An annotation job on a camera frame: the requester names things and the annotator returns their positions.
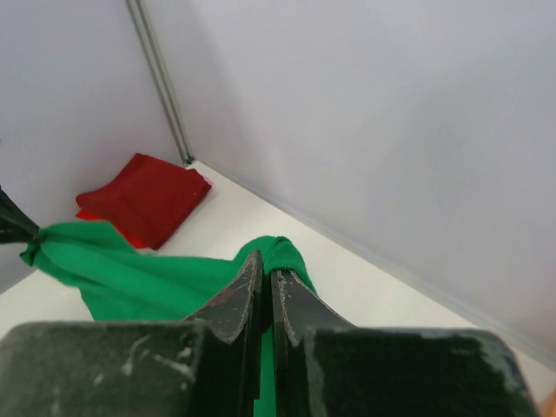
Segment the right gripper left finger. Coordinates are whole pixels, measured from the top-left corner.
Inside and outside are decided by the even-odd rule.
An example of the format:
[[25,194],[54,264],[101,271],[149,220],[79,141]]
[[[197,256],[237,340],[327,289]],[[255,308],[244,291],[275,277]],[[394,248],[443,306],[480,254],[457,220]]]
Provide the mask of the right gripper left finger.
[[184,320],[186,416],[252,416],[260,398],[263,264],[250,253],[235,278]]

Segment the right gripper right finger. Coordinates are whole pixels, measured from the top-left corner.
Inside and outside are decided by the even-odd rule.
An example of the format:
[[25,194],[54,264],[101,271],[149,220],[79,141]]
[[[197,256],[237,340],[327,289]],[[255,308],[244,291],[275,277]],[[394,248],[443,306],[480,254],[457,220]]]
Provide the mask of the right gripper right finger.
[[279,416],[359,416],[361,336],[292,271],[271,274]]

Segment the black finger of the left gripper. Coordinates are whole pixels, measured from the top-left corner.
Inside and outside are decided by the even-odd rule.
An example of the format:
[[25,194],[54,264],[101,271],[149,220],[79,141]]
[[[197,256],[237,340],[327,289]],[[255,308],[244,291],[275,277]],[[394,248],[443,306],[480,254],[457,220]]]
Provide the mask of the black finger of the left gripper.
[[42,242],[39,226],[10,199],[3,189],[0,190],[0,205],[2,244]]

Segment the green t shirt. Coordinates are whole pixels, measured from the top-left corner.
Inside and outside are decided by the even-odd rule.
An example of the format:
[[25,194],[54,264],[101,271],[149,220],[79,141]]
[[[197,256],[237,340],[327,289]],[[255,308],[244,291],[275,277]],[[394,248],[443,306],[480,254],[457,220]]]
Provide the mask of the green t shirt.
[[184,320],[224,289],[248,255],[263,264],[260,398],[252,416],[279,416],[271,274],[292,271],[314,292],[287,238],[263,236],[231,260],[138,253],[105,222],[40,229],[22,259],[77,288],[89,322],[31,323],[1,344],[4,416],[186,416]]

